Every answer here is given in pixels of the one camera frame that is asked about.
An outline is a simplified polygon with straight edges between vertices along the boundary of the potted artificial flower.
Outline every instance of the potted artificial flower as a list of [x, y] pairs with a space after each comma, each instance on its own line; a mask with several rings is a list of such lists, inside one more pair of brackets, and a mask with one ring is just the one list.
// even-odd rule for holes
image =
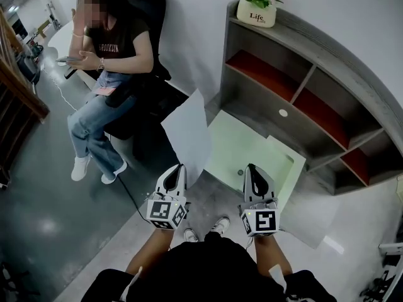
[[276, 5], [281, 0], [239, 0], [237, 18], [244, 23], [270, 28], [276, 22]]

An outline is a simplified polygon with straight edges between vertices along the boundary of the smartphone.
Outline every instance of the smartphone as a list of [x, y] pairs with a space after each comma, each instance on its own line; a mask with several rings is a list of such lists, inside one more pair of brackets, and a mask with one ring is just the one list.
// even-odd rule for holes
[[77, 60], [82, 60], [80, 58], [76, 58], [76, 57], [61, 57], [59, 59], [56, 59], [57, 63], [67, 63], [67, 62], [74, 62]]

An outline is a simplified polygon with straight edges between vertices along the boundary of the light green board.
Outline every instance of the light green board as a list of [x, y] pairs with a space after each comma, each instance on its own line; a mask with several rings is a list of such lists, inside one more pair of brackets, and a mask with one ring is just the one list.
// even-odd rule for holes
[[283, 210], [304, 166], [305, 158], [273, 137], [265, 139], [224, 111], [208, 127], [213, 151], [205, 170], [229, 187], [242, 192], [244, 171], [250, 163], [273, 178]]

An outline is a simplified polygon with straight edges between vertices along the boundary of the wooden railing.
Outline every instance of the wooden railing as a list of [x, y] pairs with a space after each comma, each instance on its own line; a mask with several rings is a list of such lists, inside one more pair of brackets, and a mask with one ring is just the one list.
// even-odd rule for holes
[[15, 53], [23, 51], [13, 29], [0, 9], [0, 183], [9, 180], [8, 171], [35, 123], [49, 110], [32, 91], [20, 72]]

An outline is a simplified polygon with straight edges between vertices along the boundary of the jeans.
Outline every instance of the jeans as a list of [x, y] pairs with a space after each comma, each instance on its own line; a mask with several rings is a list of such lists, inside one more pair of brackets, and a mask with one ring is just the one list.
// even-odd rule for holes
[[[94, 90], [99, 87], [118, 87], [130, 78], [131, 75], [128, 74], [109, 73], [104, 70], [96, 81]], [[82, 108], [67, 118], [74, 150], [79, 158], [91, 154], [103, 174], [112, 180], [115, 178], [114, 172], [123, 165], [123, 159], [112, 147], [103, 129], [105, 125], [130, 110], [136, 98], [129, 96], [117, 108], [106, 105], [106, 96], [93, 92], [88, 94], [87, 100]]]

